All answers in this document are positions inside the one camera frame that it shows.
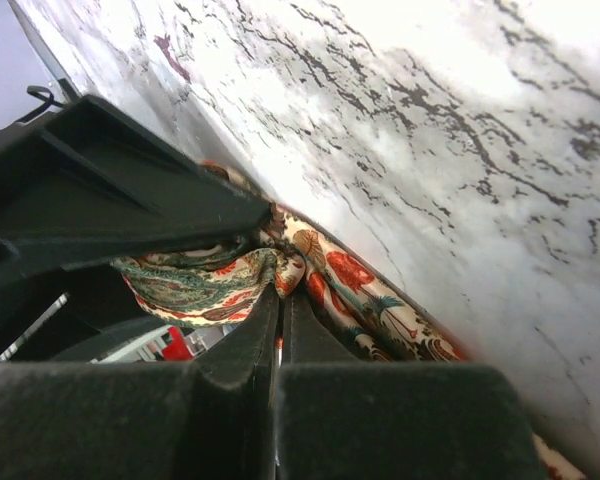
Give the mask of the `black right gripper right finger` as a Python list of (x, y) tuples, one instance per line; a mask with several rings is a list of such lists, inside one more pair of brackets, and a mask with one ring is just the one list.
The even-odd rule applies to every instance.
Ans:
[(277, 458), (283, 479), (363, 479), (361, 363), (322, 325), (305, 293), (284, 305), (277, 380)]

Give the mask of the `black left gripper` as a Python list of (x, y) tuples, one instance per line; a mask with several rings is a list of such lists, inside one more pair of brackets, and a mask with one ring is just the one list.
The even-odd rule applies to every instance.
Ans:
[[(266, 200), (87, 95), (0, 131), (0, 280), (248, 233)], [(89, 361), (164, 327), (110, 266), (0, 289), (0, 362)]]

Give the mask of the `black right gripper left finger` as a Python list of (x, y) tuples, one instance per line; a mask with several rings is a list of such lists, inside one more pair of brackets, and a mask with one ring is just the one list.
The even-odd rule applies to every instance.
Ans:
[(280, 299), (269, 286), (236, 329), (193, 362), (184, 436), (188, 479), (274, 476), (271, 394)]

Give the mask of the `paisley flamingo patterned tie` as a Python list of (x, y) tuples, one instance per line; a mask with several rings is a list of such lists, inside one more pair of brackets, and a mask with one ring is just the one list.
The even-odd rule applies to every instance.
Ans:
[(264, 288), (281, 299), (305, 287), (319, 321), (363, 359), (464, 360), (463, 352), (353, 255), (290, 211), (253, 236), (208, 250), (122, 257), (113, 267), (138, 305), (167, 323), (237, 326)]

